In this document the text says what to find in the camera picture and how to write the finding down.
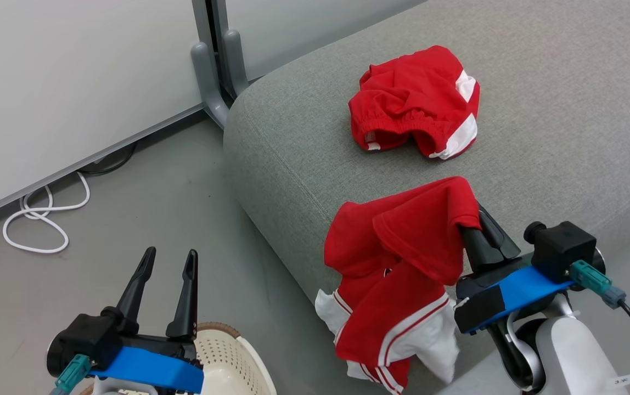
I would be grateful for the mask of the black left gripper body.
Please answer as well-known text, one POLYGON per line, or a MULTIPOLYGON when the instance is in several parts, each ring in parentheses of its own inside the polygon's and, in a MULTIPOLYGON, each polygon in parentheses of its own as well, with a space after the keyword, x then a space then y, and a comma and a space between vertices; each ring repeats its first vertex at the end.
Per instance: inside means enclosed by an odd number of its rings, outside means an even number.
POLYGON ((162 337, 154 335, 128 335, 120 333, 124 347, 141 348, 147 352, 159 353, 172 358, 179 358, 198 368, 203 368, 197 357, 195 340, 197 332, 187 337, 162 337))

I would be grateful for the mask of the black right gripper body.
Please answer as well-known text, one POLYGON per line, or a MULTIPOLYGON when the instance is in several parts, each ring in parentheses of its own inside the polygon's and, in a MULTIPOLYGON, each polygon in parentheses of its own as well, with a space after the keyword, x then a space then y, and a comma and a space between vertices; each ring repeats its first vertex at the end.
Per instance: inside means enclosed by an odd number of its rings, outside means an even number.
POLYGON ((516 257, 497 268, 463 276, 456 285, 458 303, 455 322, 463 334, 475 335, 487 331, 491 335, 505 335, 507 324, 530 317, 531 305, 509 305, 519 300, 519 291, 510 291, 506 278, 529 266, 530 257, 516 257))

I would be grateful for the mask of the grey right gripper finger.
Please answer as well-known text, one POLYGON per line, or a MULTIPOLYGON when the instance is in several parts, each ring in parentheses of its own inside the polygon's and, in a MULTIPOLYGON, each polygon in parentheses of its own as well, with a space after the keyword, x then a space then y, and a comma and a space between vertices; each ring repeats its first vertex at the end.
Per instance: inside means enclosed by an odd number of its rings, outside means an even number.
POLYGON ((521 250, 508 233, 482 206, 480 210, 481 230, 476 233, 476 252, 482 260, 510 260, 518 257, 521 250))
POLYGON ((507 258, 502 250, 505 235, 499 228, 460 227, 460 232, 471 272, 490 272, 506 262, 507 258))

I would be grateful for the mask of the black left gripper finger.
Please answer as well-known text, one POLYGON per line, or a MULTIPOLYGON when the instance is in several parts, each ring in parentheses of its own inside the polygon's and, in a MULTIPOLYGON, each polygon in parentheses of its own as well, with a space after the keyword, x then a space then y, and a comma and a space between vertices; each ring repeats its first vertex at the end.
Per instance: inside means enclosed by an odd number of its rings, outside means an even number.
POLYGON ((139 308, 145 285, 154 270, 155 254, 156 248, 154 246, 146 249, 117 305, 115 307, 105 307, 101 312, 102 317, 109 317, 114 320, 120 335, 138 334, 139 324, 137 318, 139 308))
POLYGON ((167 325, 165 335, 170 339, 194 340, 198 327, 199 254, 189 251, 182 272, 182 288, 173 321, 167 325))

